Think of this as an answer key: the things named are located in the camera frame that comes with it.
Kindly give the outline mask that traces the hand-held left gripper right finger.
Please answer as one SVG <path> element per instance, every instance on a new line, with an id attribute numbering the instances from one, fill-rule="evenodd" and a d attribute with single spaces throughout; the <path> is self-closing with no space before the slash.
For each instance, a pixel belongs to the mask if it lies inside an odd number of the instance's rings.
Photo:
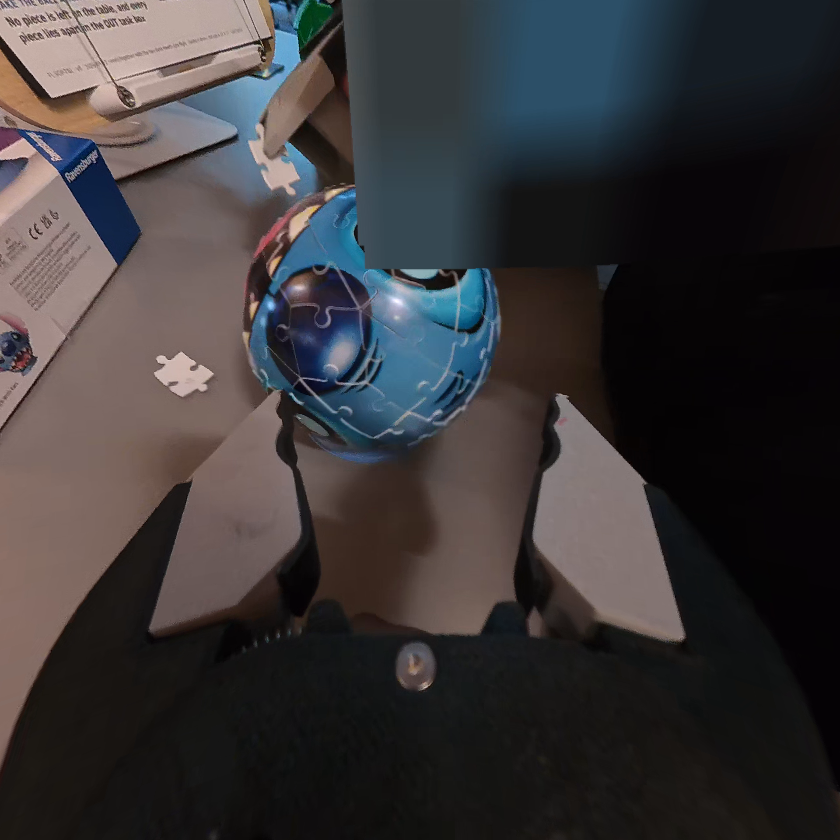
<path id="1" fill-rule="evenodd" d="M 514 570 L 550 636 L 686 639 L 644 479 L 564 394 L 549 399 Z"/>

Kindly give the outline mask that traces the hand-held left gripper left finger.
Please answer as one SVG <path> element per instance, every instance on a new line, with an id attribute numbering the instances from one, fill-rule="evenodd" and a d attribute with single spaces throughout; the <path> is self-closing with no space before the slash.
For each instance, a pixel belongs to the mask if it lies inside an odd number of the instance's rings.
<path id="1" fill-rule="evenodd" d="M 194 473 L 153 637 L 234 621 L 290 632 L 317 590 L 317 543 L 290 401 L 268 396 Z"/>

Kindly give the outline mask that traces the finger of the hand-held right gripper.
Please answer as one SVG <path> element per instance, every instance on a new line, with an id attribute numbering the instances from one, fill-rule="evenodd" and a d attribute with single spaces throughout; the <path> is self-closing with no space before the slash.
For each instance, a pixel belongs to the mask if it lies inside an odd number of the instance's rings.
<path id="1" fill-rule="evenodd" d="M 343 22 L 316 38 L 269 100 L 260 123 L 267 158 L 276 158 L 304 128 L 343 157 Z"/>

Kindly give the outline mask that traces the joined strip of puzzle pieces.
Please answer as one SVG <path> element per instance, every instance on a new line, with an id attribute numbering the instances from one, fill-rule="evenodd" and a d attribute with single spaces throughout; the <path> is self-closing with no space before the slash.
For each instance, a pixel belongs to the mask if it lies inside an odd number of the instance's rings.
<path id="1" fill-rule="evenodd" d="M 248 147 L 264 182 L 273 193 L 285 192 L 288 196 L 296 196 L 296 184 L 301 178 L 286 145 L 282 144 L 275 156 L 269 156 L 262 122 L 255 125 L 255 134 L 255 139 L 248 141 Z"/>

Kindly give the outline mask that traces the blue cartoon puzzle ball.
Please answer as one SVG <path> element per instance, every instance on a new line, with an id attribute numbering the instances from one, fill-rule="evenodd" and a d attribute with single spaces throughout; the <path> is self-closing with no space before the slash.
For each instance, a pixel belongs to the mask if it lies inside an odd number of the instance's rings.
<path id="1" fill-rule="evenodd" d="M 355 462 L 404 455 L 461 418 L 500 334 L 489 269 L 365 265 L 352 184 L 279 218 L 245 284 L 250 369 L 316 446 Z"/>

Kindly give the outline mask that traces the single white-backed puzzle piece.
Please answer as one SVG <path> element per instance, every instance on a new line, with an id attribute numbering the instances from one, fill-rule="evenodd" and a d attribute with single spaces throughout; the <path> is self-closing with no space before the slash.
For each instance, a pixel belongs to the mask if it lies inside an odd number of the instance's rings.
<path id="1" fill-rule="evenodd" d="M 171 358 L 159 354 L 155 361 L 159 367 L 154 372 L 154 378 L 181 398 L 206 392 L 207 384 L 214 377 L 213 371 L 182 351 Z"/>

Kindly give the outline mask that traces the white and blue puzzle box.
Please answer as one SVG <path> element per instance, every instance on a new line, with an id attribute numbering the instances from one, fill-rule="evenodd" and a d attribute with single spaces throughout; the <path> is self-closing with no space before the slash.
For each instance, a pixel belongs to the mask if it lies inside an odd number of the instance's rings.
<path id="1" fill-rule="evenodd" d="M 140 237 L 91 140 L 1 129 L 1 425 Z"/>

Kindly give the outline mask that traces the green plastic object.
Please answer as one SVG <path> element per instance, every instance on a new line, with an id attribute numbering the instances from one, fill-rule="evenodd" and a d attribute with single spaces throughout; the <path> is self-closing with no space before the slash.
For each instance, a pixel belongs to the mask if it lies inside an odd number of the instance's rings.
<path id="1" fill-rule="evenodd" d="M 301 56 L 318 43 L 322 31 L 330 26 L 329 22 L 341 11 L 341 6 L 341 1 L 297 2 L 293 26 Z"/>

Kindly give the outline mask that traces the printed instruction sheet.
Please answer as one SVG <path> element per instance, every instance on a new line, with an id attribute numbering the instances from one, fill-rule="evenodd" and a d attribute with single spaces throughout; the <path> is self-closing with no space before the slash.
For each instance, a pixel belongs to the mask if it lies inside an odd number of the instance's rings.
<path id="1" fill-rule="evenodd" d="M 2 1 L 2 54 L 59 98 L 273 39 L 258 1 Z"/>

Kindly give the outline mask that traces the wooden sheet holder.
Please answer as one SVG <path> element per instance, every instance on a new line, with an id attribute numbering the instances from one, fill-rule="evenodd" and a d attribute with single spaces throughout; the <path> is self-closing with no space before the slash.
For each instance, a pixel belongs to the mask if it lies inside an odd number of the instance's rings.
<path id="1" fill-rule="evenodd" d="M 276 29 L 271 40 L 257 45 L 187 60 L 59 98 L 39 96 L 2 54 L 2 110 L 46 130 L 84 134 L 126 113 L 148 111 L 263 70 L 274 57 L 275 40 Z"/>

